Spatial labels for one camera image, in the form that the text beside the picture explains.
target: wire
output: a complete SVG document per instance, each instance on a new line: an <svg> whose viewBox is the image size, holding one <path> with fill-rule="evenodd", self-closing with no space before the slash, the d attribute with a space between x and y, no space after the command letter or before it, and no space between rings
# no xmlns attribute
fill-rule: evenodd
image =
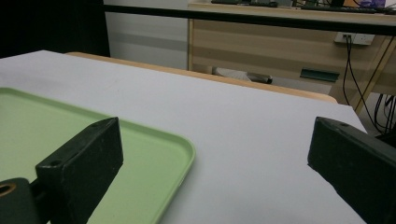
<svg viewBox="0 0 396 224"><path fill-rule="evenodd" d="M348 43L348 39L351 39L351 38L352 37L350 35L347 35L346 36L346 43ZM348 105L350 105L350 103L349 103L349 101L347 99L347 93L346 93L346 78L347 78L347 70L348 70L348 67L349 67L349 60L350 60L349 54L350 54L350 52L348 50L347 51L347 60L346 60L346 70L344 72L344 79L343 79L343 93L344 93L344 97L346 98L346 103Z"/></svg>
<svg viewBox="0 0 396 224"><path fill-rule="evenodd" d="M378 129L378 127L375 125L375 123L373 121L373 118L372 118L372 116L371 116L371 114L369 112L369 109L367 108L367 104L366 104L366 102L365 102L365 100L363 98L363 94L361 94L361 88L359 88L358 82L356 81L355 75L353 74L352 64L350 62L350 53L352 51L352 37L350 35L346 36L346 48L347 48L346 70L349 67L350 75L352 75L353 81L355 82L355 85L356 85L356 87L358 89L359 95L361 96L361 100L363 101L364 108L366 109L366 112L367 112L367 115L369 116L370 121L372 122L372 124L376 128L376 130L379 133L382 133L381 130Z"/></svg>
<svg viewBox="0 0 396 224"><path fill-rule="evenodd" d="M394 7L394 6L396 6L396 3L393 3L393 4L391 4L391 5L387 6L387 7Z"/></svg>
<svg viewBox="0 0 396 224"><path fill-rule="evenodd" d="M356 0L353 0L353 2L354 2L356 5L358 5L359 7L365 7L365 6L361 5L360 3L358 3Z"/></svg>

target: wooden table edge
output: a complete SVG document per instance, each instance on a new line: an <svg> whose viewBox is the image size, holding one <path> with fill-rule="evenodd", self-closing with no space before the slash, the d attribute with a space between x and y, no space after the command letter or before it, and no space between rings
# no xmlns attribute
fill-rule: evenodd
<svg viewBox="0 0 396 224"><path fill-rule="evenodd" d="M305 98L316 99L316 100L320 100L320 101L337 104L337 101L334 98L332 98L330 95L312 92L312 91L300 91L300 90L295 90L295 89L291 89L291 88L279 87L279 86L268 85L268 84L261 84L261 83L257 83L257 82L249 82L249 81L239 80L239 79L230 78L230 77L210 76L208 74L202 74L202 73L197 73L197 72L192 72L192 71L187 71L187 70L182 70L182 69L163 67L163 66L148 64L148 63L136 63L136 62L132 62L132 61L108 58L108 57L104 57L104 56L98 56L98 55L82 53L82 52L68 52L66 54L71 55L71 56L80 57L80 58L93 59L93 60L103 61L103 62L108 62L108 63L131 65L134 67L146 68L146 69L160 71L160 72L167 72L167 73L172 73L172 74L177 74L177 75L182 75L182 76L187 76L187 77L197 77L197 78L201 78L201 79L223 82L223 83L242 86L242 87L248 87L248 88L264 90L264 91L273 91L273 92L284 93L284 94L294 95L294 96L301 96L301 97L305 97Z"/></svg>

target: black strip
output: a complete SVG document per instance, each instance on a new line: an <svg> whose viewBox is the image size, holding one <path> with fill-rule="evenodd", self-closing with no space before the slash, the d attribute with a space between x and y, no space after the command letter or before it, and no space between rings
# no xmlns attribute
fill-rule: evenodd
<svg viewBox="0 0 396 224"><path fill-rule="evenodd" d="M322 30L322 31L337 31L337 32L350 32L371 35L396 35L396 28L392 25L384 24L357 24L353 22L340 22L340 21L317 21L309 19L291 19L280 17L268 16L255 16L244 14L232 14L222 12L203 12L195 10L180 10L180 9L165 9L165 8L152 8L152 7L122 7L103 5L104 11L137 14L137 15L150 15L160 17L196 19L204 21L229 21L238 23L269 25L269 26L282 26L290 28L301 28L309 30Z"/></svg>

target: white wall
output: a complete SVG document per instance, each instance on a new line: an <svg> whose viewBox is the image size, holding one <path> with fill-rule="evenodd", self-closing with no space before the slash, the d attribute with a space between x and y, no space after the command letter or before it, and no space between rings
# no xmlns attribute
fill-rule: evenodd
<svg viewBox="0 0 396 224"><path fill-rule="evenodd" d="M187 9L188 0L105 0L107 5ZM187 69L188 20L106 13L113 58Z"/></svg>

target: wooden desk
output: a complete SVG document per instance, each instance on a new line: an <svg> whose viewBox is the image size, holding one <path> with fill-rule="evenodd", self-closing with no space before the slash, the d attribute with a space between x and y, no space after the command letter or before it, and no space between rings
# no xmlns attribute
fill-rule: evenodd
<svg viewBox="0 0 396 224"><path fill-rule="evenodd" d="M245 13L288 18L317 18L328 21L348 21L359 24L386 23L396 27L395 16L361 15L357 13L318 12L289 8L241 7L192 3L191 10ZM206 72L209 66L229 68L273 77L286 77L331 85L330 95L345 104L342 91L347 64L347 47L334 43L336 32L260 26L220 21L190 20L189 69ZM352 47L351 63L354 75L365 97L372 91L396 94L394 70L383 70L395 48L396 41L377 35L370 46ZM335 83L300 78L302 68L334 71L340 74ZM381 87L375 85L381 81ZM346 94L355 110L361 109L361 98L350 74L346 79Z"/></svg>
<svg viewBox="0 0 396 224"><path fill-rule="evenodd" d="M274 92L285 93L285 94L290 94L290 95L302 96L302 97L306 97L306 98L317 99L317 100L322 100L322 101L332 102L332 103L337 104L337 101L334 98L332 98L331 96L312 92L312 91L300 91L300 90L295 90L295 89L290 89L290 88L264 85L261 83L252 83L252 82L247 82L244 80L238 80L238 79L228 78L228 77L208 76L208 75L198 73L198 72L185 71L185 70L170 68L170 67L162 67L162 66L147 64L147 63L136 63L136 62L125 61L125 60L121 60L121 59L107 58L107 57L86 54L86 53L81 53L81 52L70 52L67 54L82 57L82 58L95 59L95 60L104 61L104 62L120 63L120 64L135 66L135 67L152 69L152 70L161 71L161 72L168 72L168 73L178 74L178 75L182 75L182 76L203 78L203 79L207 79L207 80L223 82L223 83L228 83L228 84L233 84L233 85L238 85L238 86L243 86L243 87L249 87L249 88L254 88L254 89L258 89L258 90L274 91Z"/></svg>

